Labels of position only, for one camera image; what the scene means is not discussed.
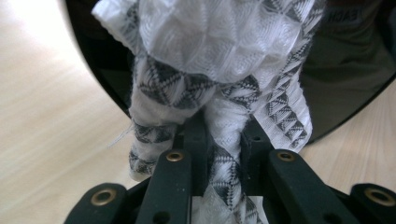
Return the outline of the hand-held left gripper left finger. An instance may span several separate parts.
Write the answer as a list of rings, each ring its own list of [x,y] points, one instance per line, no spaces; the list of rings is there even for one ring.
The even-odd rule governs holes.
[[[191,154],[192,195],[203,196],[209,179],[209,157],[212,140],[205,126],[202,111],[197,112],[184,124],[177,127],[174,147],[185,149]]]

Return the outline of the black flower-painted lacquer tray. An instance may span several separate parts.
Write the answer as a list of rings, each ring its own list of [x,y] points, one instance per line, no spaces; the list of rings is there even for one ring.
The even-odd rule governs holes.
[[[78,46],[106,93],[126,111],[134,56],[91,14],[98,0],[64,0]],[[396,0],[327,0],[301,74],[312,143],[370,104],[396,79]]]

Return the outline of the white black checkered cloth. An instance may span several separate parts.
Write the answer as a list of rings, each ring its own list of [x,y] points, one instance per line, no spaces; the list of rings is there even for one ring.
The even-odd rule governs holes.
[[[299,75],[324,0],[99,0],[93,16],[134,55],[131,176],[157,168],[197,112],[215,142],[193,224],[267,224],[242,190],[240,137],[256,119],[272,145],[299,151],[312,133]]]

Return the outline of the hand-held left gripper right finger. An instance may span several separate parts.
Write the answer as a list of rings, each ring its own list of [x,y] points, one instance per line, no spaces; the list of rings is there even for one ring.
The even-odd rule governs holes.
[[[264,178],[272,144],[259,122],[251,116],[241,134],[242,189],[247,196],[264,195]]]

